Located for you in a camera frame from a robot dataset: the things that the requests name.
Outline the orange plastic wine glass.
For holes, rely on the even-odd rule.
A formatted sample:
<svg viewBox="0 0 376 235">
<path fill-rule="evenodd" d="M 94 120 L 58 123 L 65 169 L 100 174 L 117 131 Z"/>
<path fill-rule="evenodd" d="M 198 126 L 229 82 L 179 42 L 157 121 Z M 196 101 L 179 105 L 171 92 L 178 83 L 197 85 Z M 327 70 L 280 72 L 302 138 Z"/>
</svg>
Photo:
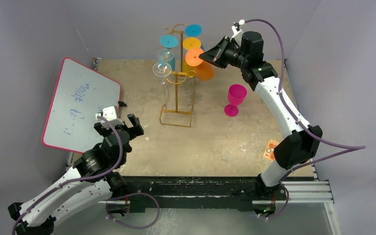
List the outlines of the orange plastic wine glass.
<svg viewBox="0 0 376 235">
<path fill-rule="evenodd" d="M 191 48 L 185 55 L 186 63 L 193 68 L 196 76 L 202 81 L 209 81 L 214 77 L 214 69 L 212 65 L 200 58 L 204 51 L 199 48 Z"/>
</svg>

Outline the yellow plastic wine glass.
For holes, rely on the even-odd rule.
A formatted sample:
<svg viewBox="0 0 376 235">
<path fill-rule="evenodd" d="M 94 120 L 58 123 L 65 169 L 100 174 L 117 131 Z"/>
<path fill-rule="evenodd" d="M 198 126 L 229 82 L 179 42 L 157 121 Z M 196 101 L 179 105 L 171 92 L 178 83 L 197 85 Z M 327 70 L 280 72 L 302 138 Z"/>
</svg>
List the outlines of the yellow plastic wine glass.
<svg viewBox="0 0 376 235">
<path fill-rule="evenodd" d="M 201 41 L 196 37 L 186 37 L 182 41 L 183 49 L 188 52 L 190 49 L 202 47 Z M 185 55 L 183 56 L 182 71 L 186 72 L 189 70 L 189 65 L 185 60 Z"/>
</svg>

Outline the magenta plastic wine glass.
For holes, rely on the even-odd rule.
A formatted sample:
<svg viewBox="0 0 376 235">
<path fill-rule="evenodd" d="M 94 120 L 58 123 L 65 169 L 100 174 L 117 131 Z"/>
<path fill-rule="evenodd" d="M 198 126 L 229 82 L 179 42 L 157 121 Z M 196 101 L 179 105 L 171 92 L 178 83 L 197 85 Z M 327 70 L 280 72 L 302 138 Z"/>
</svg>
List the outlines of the magenta plastic wine glass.
<svg viewBox="0 0 376 235">
<path fill-rule="evenodd" d="M 233 84 L 228 89 L 227 99 L 228 105 L 224 108 L 224 113 L 229 117 L 238 115 L 238 106 L 243 103 L 247 96 L 247 89 L 240 84 Z"/>
</svg>

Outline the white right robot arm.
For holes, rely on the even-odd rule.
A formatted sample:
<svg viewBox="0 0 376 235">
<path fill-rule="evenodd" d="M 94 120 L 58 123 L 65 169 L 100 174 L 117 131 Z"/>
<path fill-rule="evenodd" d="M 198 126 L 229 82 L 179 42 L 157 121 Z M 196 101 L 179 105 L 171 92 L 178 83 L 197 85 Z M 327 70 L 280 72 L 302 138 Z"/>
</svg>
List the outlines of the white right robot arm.
<svg viewBox="0 0 376 235">
<path fill-rule="evenodd" d="M 323 131 L 300 115 L 281 87 L 274 67 L 264 61 L 263 45 L 260 33 L 247 31 L 242 34 L 240 44 L 224 37 L 199 57 L 218 68 L 228 65 L 239 68 L 243 80 L 260 96 L 278 122 L 284 139 L 274 149 L 274 161 L 257 176 L 255 183 L 256 195 L 267 199 L 293 167 L 302 166 L 315 156 Z"/>
</svg>

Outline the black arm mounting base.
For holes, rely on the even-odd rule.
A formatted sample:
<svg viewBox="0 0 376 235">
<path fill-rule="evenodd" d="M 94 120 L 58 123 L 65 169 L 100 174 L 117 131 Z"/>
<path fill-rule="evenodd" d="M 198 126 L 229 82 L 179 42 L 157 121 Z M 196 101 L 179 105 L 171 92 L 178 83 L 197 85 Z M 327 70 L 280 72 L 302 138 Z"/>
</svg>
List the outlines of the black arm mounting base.
<svg viewBox="0 0 376 235">
<path fill-rule="evenodd" d="M 125 176 L 107 211 L 124 216 L 146 209 L 235 209 L 271 217 L 289 201 L 284 185 L 266 187 L 260 177 Z"/>
</svg>

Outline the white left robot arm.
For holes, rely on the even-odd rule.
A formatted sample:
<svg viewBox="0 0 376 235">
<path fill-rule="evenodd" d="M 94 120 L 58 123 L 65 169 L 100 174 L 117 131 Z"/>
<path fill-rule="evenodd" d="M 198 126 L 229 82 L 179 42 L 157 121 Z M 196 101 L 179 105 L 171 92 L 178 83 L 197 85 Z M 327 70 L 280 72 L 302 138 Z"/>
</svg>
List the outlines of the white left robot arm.
<svg viewBox="0 0 376 235">
<path fill-rule="evenodd" d="M 15 221 L 13 235 L 49 235 L 62 223 L 87 205 L 113 198 L 121 200 L 126 186 L 116 169 L 126 163 L 132 151 L 130 141 L 144 134 L 134 114 L 128 127 L 116 113 L 96 114 L 94 129 L 103 140 L 85 151 L 64 175 L 38 196 L 8 207 Z"/>
</svg>

